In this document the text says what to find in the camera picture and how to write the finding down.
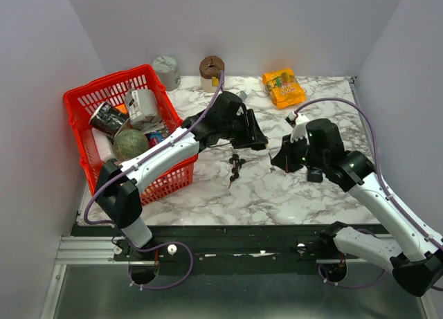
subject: metal floor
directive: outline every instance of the metal floor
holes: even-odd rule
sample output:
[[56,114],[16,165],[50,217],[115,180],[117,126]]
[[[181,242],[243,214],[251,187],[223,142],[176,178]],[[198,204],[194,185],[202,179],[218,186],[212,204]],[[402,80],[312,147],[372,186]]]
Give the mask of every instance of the metal floor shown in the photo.
[[[367,263],[350,265],[345,282],[369,282],[380,274]],[[164,285],[177,277],[158,277]],[[57,305],[59,319],[286,319],[426,318],[420,298],[392,277],[361,290],[323,284],[317,275],[191,276],[167,291],[129,287],[127,266],[68,266]]]

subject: orange snack package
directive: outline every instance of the orange snack package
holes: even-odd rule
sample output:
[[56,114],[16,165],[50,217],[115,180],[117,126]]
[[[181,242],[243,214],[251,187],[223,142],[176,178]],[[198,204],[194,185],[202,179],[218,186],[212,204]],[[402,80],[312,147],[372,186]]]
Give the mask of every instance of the orange snack package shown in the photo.
[[306,100],[306,93],[291,69],[265,73],[262,78],[264,88],[277,108],[285,108]]

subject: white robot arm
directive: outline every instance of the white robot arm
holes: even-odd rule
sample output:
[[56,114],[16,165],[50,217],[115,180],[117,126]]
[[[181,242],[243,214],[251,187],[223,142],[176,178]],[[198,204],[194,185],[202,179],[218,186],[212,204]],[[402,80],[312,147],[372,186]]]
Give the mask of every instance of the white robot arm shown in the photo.
[[[386,195],[372,162],[360,152],[344,150],[334,123],[325,118],[310,121],[294,113],[288,115],[287,121],[293,131],[283,137],[282,148],[271,164],[285,172],[304,166],[321,170],[367,207],[394,238],[377,239],[336,222],[324,232],[329,235],[328,246],[376,264],[391,273],[409,293],[423,295],[443,275],[443,253],[438,246],[441,234],[427,226],[392,190],[389,197]],[[409,219],[395,207],[394,200]]]

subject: black base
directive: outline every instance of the black base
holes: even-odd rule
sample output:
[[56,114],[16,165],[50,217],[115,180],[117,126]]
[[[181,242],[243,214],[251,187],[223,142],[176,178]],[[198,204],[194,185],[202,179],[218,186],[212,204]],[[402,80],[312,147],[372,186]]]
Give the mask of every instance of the black base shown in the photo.
[[[315,226],[150,226],[153,240],[148,244],[155,246],[168,241],[180,241],[190,247],[194,258],[193,275],[248,275],[299,273],[317,274],[313,261],[322,258],[320,253],[305,252],[300,254],[297,244],[317,241],[326,225]],[[387,234],[379,224],[353,225],[365,228],[376,234]],[[113,237],[117,232],[110,227],[74,226],[71,232],[76,237]],[[154,253],[138,253],[118,241],[123,248],[116,261],[154,260]],[[166,247],[159,250],[161,272],[164,275],[183,275],[189,268],[188,253],[177,246],[174,257],[168,254]],[[256,254],[265,250],[266,256],[235,256],[236,254]],[[340,255],[328,256],[328,259],[340,259]]]

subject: green ball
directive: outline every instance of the green ball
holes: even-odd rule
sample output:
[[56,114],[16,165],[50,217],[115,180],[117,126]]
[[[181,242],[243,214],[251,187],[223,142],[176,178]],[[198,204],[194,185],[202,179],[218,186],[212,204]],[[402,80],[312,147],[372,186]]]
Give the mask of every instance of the green ball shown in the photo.
[[114,138],[114,153],[120,161],[131,160],[145,153],[149,148],[149,141],[139,130],[126,129]]

